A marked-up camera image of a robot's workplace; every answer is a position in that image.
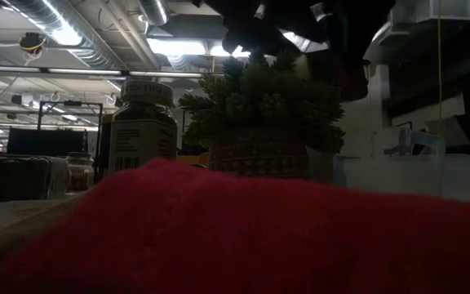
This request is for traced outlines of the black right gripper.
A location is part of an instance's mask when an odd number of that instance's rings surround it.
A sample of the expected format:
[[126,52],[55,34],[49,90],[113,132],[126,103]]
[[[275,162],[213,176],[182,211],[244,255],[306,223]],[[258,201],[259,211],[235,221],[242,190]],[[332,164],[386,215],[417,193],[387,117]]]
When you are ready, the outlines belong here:
[[[296,51],[284,30],[312,42],[327,43],[342,61],[360,61],[384,25],[394,0],[204,0],[223,17],[223,49],[236,47],[275,56]],[[336,86],[329,50],[299,57],[299,77]]]

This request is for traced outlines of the artificial green succulent in pot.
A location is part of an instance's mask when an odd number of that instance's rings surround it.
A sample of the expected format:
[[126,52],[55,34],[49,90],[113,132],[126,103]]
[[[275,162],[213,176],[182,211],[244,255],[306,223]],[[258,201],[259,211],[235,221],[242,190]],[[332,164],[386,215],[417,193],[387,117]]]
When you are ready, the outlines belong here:
[[308,179],[309,151],[333,156],[341,150],[340,91],[302,77],[301,59],[292,53],[281,53],[274,62],[260,53],[247,62],[230,57],[223,75],[203,74],[203,95],[181,96],[180,108],[191,117],[183,140],[209,149],[210,170]]

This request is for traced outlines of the clear plastic bin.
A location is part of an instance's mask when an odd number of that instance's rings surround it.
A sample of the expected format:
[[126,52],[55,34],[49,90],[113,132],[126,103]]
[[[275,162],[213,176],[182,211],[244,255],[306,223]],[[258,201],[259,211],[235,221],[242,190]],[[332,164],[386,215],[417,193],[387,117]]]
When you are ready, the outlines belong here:
[[351,132],[339,154],[307,149],[309,176],[314,182],[360,191],[400,193],[404,185],[402,163],[382,154],[385,143],[378,134]]
[[399,194],[440,196],[442,167],[446,152],[443,137],[398,128],[397,143],[384,150],[384,170],[381,180],[385,190]]

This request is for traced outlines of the light grey plastic bin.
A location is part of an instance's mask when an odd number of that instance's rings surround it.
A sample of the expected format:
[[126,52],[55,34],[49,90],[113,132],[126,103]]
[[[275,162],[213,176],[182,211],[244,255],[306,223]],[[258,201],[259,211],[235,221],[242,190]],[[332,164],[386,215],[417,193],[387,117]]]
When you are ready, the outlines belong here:
[[470,201],[470,155],[447,154],[443,165],[441,196]]

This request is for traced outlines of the red cloth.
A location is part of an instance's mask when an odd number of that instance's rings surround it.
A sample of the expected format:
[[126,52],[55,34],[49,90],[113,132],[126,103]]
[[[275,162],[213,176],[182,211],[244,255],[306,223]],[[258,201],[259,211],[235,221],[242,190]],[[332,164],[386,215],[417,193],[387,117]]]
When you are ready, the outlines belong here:
[[0,294],[470,294],[470,203],[155,159],[0,264]]

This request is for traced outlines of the long ceiling light strip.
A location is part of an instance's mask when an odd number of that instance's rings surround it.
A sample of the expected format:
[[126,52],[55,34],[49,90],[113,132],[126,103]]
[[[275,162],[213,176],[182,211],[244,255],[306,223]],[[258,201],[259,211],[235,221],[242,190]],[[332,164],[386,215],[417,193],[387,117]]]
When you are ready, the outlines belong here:
[[202,73],[194,72],[165,72],[165,71],[130,71],[110,69],[62,69],[26,66],[3,66],[0,65],[1,74],[64,74],[74,76],[97,76],[97,77],[150,77],[150,78],[200,78]]

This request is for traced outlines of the black monitor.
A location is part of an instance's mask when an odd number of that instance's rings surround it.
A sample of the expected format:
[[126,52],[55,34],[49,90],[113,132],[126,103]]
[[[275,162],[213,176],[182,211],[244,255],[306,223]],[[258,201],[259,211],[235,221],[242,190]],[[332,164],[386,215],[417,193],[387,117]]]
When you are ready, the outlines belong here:
[[88,152],[86,131],[19,128],[9,131],[8,154],[64,157],[70,152]]

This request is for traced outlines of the silver spiral ventilation duct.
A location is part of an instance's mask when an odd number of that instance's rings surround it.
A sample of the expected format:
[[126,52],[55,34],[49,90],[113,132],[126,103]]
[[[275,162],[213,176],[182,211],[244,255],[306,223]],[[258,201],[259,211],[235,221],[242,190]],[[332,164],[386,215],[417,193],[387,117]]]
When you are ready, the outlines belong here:
[[125,69],[69,0],[3,0],[38,27],[49,39],[69,47],[70,54],[92,69]]

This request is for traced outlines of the black metal stand frame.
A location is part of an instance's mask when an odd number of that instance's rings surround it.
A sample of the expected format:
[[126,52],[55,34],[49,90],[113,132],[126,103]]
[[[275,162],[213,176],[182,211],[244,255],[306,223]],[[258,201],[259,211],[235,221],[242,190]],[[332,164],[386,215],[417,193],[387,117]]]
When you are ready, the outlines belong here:
[[44,101],[41,100],[39,102],[39,110],[38,110],[38,122],[37,122],[37,129],[40,131],[42,129],[42,117],[44,115],[48,115],[58,104],[62,104],[64,106],[73,106],[73,107],[83,107],[83,105],[88,106],[92,109],[92,106],[96,106],[99,108],[98,113],[98,125],[97,125],[97,137],[96,137],[96,145],[95,145],[95,160],[94,160],[94,183],[98,183],[100,181],[99,171],[100,171],[100,139],[102,137],[102,117],[104,114],[104,105],[102,103],[95,103],[95,102],[83,102],[83,101],[76,101],[76,100],[65,100],[65,101]]

